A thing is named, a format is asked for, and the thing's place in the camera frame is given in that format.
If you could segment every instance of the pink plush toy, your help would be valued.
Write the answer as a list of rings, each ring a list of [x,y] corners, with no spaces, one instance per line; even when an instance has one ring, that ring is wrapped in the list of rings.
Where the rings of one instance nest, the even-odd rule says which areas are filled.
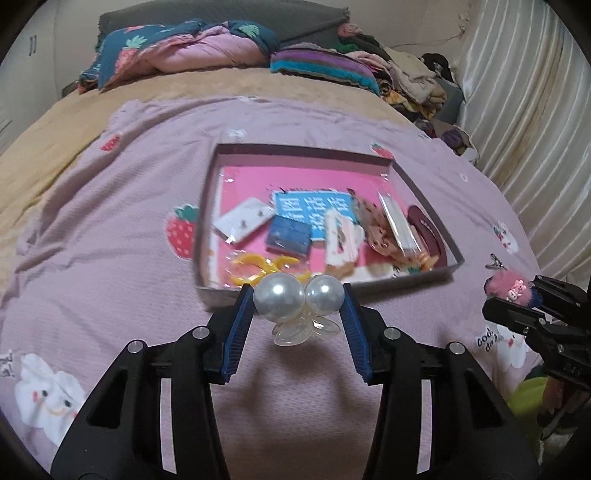
[[[486,281],[484,291],[487,296],[500,297],[523,307],[527,307],[533,297],[528,280],[514,270],[499,270]]]

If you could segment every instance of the pink bedsheet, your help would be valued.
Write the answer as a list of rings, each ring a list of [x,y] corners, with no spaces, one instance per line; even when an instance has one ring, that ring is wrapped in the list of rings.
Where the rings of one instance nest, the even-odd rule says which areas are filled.
[[[0,408],[44,467],[86,395],[130,340],[171,342],[209,319],[192,264],[170,247],[166,225],[176,206],[197,203],[216,144],[235,142],[238,130],[243,142],[367,154],[379,144],[392,151],[466,263],[446,284],[364,303],[419,342],[461,341],[505,395],[538,361],[519,335],[488,325],[481,314],[491,253],[527,278],[538,273],[527,237],[499,190],[440,140],[411,126],[296,102],[133,101],[54,186],[19,241],[20,261],[0,301],[0,355],[9,372],[0,378]],[[515,238],[513,253],[495,235],[499,222]],[[238,372],[228,385],[212,386],[232,478],[358,480],[381,389],[366,386],[355,372],[343,335],[282,348],[273,345],[271,329],[256,317]],[[493,346],[481,341],[488,330]],[[165,393],[163,401],[169,399]],[[425,395],[422,468],[429,457],[429,401]],[[170,467],[166,424],[164,462]]]

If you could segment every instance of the green object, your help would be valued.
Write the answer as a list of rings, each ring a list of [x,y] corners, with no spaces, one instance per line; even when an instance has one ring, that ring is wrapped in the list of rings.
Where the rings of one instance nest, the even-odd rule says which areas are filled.
[[[538,425],[537,417],[542,409],[542,396],[547,381],[548,377],[525,380],[517,387],[517,390],[515,390],[507,402],[535,455],[538,455],[540,435],[542,433],[542,428]]]
[[[345,45],[343,43],[339,43],[336,46],[335,50],[339,53],[345,54],[345,53],[349,53],[350,51],[359,51],[360,48],[357,45],[354,45],[352,43],[350,43],[348,45]]]
[[[243,25],[241,27],[238,27],[238,30],[240,30],[242,33],[248,35],[251,38],[259,36],[259,29],[256,25]]]
[[[177,214],[177,217],[180,220],[186,220],[191,223],[196,223],[197,215],[199,214],[199,208],[190,204],[186,204],[181,207],[175,208],[174,213]]]

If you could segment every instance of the gray blanket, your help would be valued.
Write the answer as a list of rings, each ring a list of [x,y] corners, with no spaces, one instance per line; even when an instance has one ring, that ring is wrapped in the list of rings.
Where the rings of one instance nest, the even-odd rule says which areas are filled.
[[[312,41],[321,47],[334,48],[339,41],[334,27],[349,19],[349,8],[304,0],[154,0],[102,14],[96,48],[110,32],[120,28],[177,25],[191,18],[210,22],[251,20],[273,30],[282,44]]]

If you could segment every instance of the strawberry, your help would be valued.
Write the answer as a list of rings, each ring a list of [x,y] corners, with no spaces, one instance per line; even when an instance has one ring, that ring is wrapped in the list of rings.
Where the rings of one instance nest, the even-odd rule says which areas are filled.
[[[166,222],[166,238],[173,251],[186,260],[193,254],[195,222],[199,209],[186,204],[174,209],[174,216]]]
[[[119,140],[120,139],[121,138],[119,137],[119,135],[115,135],[114,137],[111,137],[109,140],[107,140],[107,143],[105,145],[103,145],[100,149],[101,150],[104,150],[106,152],[110,152],[117,145],[119,145]]]
[[[389,158],[390,160],[395,160],[394,154],[390,152],[387,148],[378,145],[377,143],[372,144],[371,149],[376,152],[380,157]]]

